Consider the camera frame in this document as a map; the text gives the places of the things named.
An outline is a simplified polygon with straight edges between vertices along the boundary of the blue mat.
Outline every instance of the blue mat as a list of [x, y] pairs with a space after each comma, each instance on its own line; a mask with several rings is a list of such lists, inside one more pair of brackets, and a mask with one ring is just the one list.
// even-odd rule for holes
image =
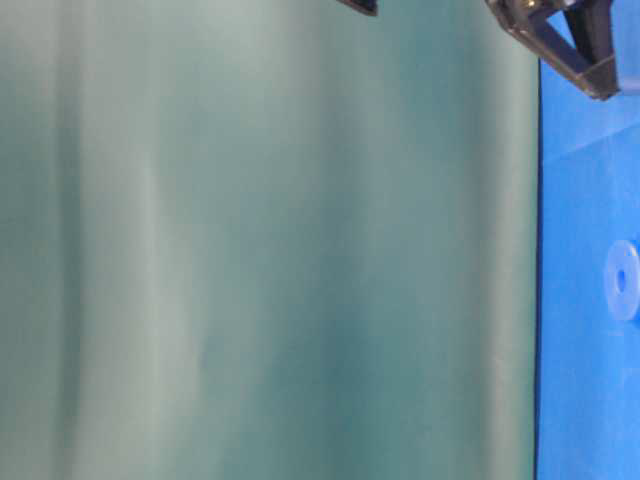
[[[629, 85], [640, 77], [640, 3], [617, 0], [613, 13]], [[538, 479], [636, 478], [640, 321], [610, 309], [605, 267], [615, 242], [640, 240], [640, 97], [597, 102], [547, 66], [541, 77]], [[635, 288], [619, 275], [618, 288]]]

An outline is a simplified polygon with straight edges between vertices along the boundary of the green backdrop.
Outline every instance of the green backdrop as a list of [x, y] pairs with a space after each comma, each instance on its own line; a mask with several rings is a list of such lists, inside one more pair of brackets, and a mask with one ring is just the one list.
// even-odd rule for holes
[[1, 2], [0, 478], [531, 478], [536, 88], [480, 1]]

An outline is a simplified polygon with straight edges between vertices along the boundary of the teal fabric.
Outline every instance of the teal fabric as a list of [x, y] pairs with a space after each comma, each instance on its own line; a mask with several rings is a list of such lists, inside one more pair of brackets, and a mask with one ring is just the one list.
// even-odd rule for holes
[[0, 478], [531, 478], [536, 64], [482, 2], [0, 19]]

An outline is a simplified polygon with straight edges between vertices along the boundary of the blue surface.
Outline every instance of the blue surface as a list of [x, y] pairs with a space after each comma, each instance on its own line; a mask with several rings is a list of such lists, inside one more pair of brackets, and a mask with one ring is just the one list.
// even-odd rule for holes
[[[639, 5], [617, 1], [614, 22], [633, 80]], [[640, 322], [609, 312], [603, 276], [611, 246], [640, 238], [640, 97], [592, 101], [543, 66], [541, 151], [538, 479], [636, 478]]]

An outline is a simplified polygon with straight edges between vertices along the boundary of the black plastic part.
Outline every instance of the black plastic part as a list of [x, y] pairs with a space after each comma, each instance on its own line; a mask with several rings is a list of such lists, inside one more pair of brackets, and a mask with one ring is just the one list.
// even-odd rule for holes
[[[485, 0], [500, 26], [592, 98], [619, 91], [611, 31], [613, 0]], [[562, 11], [575, 47], [548, 22]]]
[[357, 10], [365, 15], [375, 17], [378, 15], [378, 2], [377, 0], [338, 0], [345, 5]]

